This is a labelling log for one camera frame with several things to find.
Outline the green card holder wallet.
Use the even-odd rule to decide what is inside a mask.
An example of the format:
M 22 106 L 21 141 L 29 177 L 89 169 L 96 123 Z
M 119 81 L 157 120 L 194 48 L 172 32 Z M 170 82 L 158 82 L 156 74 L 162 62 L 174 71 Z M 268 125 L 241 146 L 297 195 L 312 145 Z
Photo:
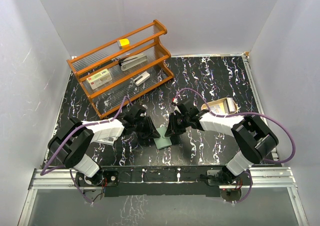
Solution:
M 154 143 L 155 143 L 157 150 L 162 150 L 167 147 L 170 147 L 172 145 L 172 141 L 171 141 L 170 137 L 165 136 L 167 128 L 163 126 L 163 127 L 157 128 L 156 130 L 160 135 L 159 138 L 154 139 Z

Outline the white blue patterned card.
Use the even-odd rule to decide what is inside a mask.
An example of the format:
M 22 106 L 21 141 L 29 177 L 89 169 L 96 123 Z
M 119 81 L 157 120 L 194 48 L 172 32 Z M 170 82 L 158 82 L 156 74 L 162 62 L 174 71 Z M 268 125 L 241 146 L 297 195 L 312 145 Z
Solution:
M 217 115 L 223 115 L 225 113 L 224 108 L 220 107 L 219 104 L 212 105 L 210 107 L 211 111 Z

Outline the beige card tray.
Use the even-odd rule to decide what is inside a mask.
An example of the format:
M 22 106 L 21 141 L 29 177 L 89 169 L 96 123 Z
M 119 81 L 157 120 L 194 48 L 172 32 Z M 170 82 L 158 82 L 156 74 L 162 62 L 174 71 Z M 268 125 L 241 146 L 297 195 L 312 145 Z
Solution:
M 209 109 L 217 115 L 232 115 L 239 110 L 238 105 L 231 97 L 210 101 L 207 104 Z

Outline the stack of cards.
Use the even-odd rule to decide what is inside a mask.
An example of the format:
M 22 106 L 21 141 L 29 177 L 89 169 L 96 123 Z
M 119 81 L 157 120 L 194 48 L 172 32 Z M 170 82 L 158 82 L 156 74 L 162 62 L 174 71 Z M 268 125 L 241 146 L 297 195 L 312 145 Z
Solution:
M 238 107 L 235 104 L 234 100 L 231 97 L 227 97 L 224 102 L 223 102 L 223 106 L 224 106 L 224 111 L 226 114 L 230 115 L 230 114 L 234 114 L 238 111 Z

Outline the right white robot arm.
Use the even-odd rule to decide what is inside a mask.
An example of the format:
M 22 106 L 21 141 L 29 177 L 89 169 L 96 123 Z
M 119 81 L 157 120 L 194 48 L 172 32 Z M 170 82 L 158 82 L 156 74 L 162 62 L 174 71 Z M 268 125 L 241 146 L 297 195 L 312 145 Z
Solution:
M 209 180 L 233 185 L 241 174 L 255 164 L 260 164 L 279 144 L 279 140 L 258 115 L 213 115 L 208 109 L 199 110 L 190 100 L 178 103 L 174 98 L 174 112 L 169 114 L 166 137 L 184 134 L 191 127 L 195 130 L 218 132 L 235 139 L 239 152 Z

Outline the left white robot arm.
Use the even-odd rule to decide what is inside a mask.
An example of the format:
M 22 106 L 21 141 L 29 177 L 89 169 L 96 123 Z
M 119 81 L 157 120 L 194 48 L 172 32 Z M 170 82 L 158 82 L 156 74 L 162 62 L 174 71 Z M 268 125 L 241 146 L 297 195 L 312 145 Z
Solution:
M 146 108 L 132 105 L 128 111 L 121 112 L 110 119 L 81 121 L 72 117 L 61 127 L 48 143 L 52 159 L 58 159 L 67 169 L 83 174 L 93 186 L 103 181 L 103 170 L 97 162 L 87 155 L 90 144 L 99 140 L 114 139 L 135 132 L 142 139 L 159 139 L 152 119 Z

